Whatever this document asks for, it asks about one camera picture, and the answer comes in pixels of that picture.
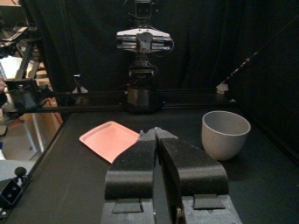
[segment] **white cup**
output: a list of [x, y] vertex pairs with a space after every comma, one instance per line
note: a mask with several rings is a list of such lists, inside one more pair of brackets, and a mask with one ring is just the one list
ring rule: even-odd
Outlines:
[[234, 158], [251, 130], [247, 119], [228, 111], [211, 111], [202, 118], [202, 145], [219, 161]]

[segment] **black wall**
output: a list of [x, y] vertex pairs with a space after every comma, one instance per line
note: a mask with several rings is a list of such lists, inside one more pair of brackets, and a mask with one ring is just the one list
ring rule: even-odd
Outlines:
[[[77, 73], [88, 91], [123, 87], [133, 60], [131, 52], [116, 48], [116, 33], [129, 29], [124, 0], [24, 3], [41, 32], [53, 89], [71, 91]], [[160, 0], [153, 27], [172, 35], [175, 48], [163, 58], [149, 57], [159, 67], [159, 88], [215, 88], [260, 50], [247, 70], [230, 81], [230, 93], [294, 155], [299, 147], [299, 18], [287, 24], [296, 14], [296, 0]]]

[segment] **black table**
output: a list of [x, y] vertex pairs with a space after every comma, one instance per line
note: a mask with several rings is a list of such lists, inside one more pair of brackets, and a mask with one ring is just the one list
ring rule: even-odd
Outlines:
[[[32, 170], [32, 183], [5, 223], [100, 223], [109, 164], [80, 142], [80, 136], [115, 121], [136, 132], [160, 127], [202, 147], [202, 116], [215, 109], [223, 108], [172, 108], [149, 115], [120, 110], [71, 114]], [[240, 113], [238, 108], [224, 109]], [[299, 168], [255, 125], [242, 152], [222, 164], [243, 223], [298, 223]]]

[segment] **pink plate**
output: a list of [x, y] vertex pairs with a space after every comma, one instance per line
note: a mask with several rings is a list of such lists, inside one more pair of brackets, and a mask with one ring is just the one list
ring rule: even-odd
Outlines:
[[139, 134], [116, 122], [105, 122], [79, 140], [109, 162], [136, 142]]

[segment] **black curtain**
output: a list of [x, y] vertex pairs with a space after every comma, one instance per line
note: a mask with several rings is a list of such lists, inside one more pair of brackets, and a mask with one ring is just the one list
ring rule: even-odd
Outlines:
[[[124, 0], [24, 2], [41, 31], [55, 90], [75, 88], [73, 74], [81, 74], [89, 91], [124, 86], [135, 55], [117, 49], [116, 33], [131, 28], [129, 4], [124, 6]], [[230, 73], [243, 2], [157, 1], [152, 25], [169, 33], [175, 42], [171, 54], [149, 56], [149, 62], [159, 68], [159, 88], [215, 87]]]
[[[88, 91], [123, 87], [135, 55], [117, 49], [116, 33], [131, 28], [124, 2], [133, 0], [23, 1], [41, 32], [55, 91], [73, 90], [73, 74], [81, 74]], [[175, 42], [171, 54], [149, 57], [159, 68], [155, 84], [160, 89], [215, 88], [279, 33], [228, 87], [246, 111], [298, 156], [299, 1], [157, 3], [152, 25]]]
[[235, 66], [260, 52], [231, 93], [299, 159], [299, 1], [246, 1], [239, 28]]

